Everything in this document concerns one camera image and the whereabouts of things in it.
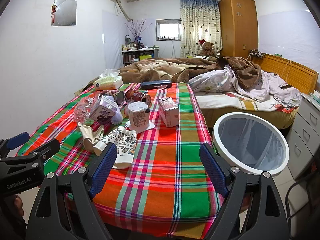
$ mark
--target floor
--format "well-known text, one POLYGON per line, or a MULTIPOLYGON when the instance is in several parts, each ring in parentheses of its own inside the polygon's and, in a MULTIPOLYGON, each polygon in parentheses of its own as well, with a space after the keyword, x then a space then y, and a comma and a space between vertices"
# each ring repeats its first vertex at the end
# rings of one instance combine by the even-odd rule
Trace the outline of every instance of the floor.
MULTIPOLYGON (((284 198, 287 194, 287 191, 289 187, 295 182, 292 178, 292 175, 286 167, 280 175, 274 178, 275 184, 278 188, 278 191, 280 193, 283 205, 284 205, 284 198)), ((25 212, 24 219, 26 222, 28 222, 29 219, 29 214, 31 212, 31 208, 33 205, 33 202, 36 198, 36 194, 38 192, 38 188, 33 188, 31 190, 25 191, 22 194, 20 194, 20 197, 22 198, 23 201, 23 209, 25 212)), ((301 207, 303 207, 306 203, 308 202, 308 195, 303 186, 296 186, 289 195, 289 205, 290 205, 290 210, 291 214, 294 214, 297 210, 299 210, 301 207)), ((240 214, 240 223, 241 227, 244 223, 246 212, 243 212, 240 214)), ((308 205, 306 205, 296 217, 292 218, 292 231, 291 234, 295 235, 296 232, 300 230, 300 228, 303 227, 304 221, 306 221, 309 217, 309 208, 308 205)), ((156 239, 159 240, 160 238, 152 237, 152 236, 147 236, 143 235, 141 233, 131 233, 130 235, 130 240, 134 239, 156 239)))

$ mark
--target metal screw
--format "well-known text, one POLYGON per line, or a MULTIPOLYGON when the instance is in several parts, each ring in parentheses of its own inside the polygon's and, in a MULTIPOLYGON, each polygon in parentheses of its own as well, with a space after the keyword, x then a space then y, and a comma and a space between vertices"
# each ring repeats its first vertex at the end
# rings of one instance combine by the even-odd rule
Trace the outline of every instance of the metal screw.
POLYGON ((78 169, 78 172, 79 173, 84 173, 84 172, 86 172, 87 171, 87 168, 86 167, 80 167, 79 169, 78 169))
POLYGON ((231 167, 231 171, 234 172, 234 173, 238 173, 240 170, 239 170, 238 167, 233 166, 233 167, 231 167))
POLYGON ((263 176, 265 176, 266 178, 270 178, 270 173, 267 171, 264 171, 263 176))
POLYGON ((47 178, 48 178, 48 179, 51 179, 53 176, 54 176, 54 173, 53 173, 53 172, 49 172, 49 173, 47 174, 47 178))

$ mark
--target mattress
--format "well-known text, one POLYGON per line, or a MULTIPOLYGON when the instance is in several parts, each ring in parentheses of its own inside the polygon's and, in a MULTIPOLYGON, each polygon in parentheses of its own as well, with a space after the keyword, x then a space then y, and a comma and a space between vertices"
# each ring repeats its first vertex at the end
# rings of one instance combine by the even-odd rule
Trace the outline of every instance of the mattress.
POLYGON ((214 127, 219 117, 227 113, 242 112, 253 114, 273 124, 276 128, 285 129, 292 125, 299 108, 283 109, 275 99, 258 103, 238 93, 195 93, 208 127, 214 127))

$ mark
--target plaid tablecloth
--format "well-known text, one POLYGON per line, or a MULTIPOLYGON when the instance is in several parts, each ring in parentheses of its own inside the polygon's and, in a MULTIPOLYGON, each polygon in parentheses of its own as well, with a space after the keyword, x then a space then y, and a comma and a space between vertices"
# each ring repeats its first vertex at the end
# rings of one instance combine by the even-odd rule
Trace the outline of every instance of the plaid tablecloth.
MULTIPOLYGON (((120 90, 139 89, 125 84, 120 90)), ((48 118, 18 152, 28 154, 52 138, 60 151, 45 164, 45 173, 70 174, 87 166, 95 156, 83 148, 82 136, 73 121, 74 107, 87 89, 48 118)), ((152 98, 150 120, 155 128, 138 134, 134 162, 124 170, 112 169, 94 202, 102 220, 111 225, 154 236, 185 236, 201 239, 215 219, 223 197, 218 194, 199 159, 202 143, 212 144, 204 118, 190 87, 172 84, 162 91, 141 90, 152 98), (180 124, 167 128, 158 112, 158 98, 170 96, 180 107, 180 124)), ((114 127, 105 126, 105 133, 114 127)))

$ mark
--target plastic bag liner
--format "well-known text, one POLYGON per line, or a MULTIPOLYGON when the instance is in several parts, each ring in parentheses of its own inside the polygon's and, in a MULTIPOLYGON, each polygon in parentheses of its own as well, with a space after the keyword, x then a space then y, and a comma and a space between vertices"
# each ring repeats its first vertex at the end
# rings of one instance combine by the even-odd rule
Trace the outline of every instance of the plastic bag liner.
POLYGON ((276 134, 263 124, 246 118, 231 118, 219 126, 224 147, 237 160, 262 171, 281 166, 284 151, 276 134))

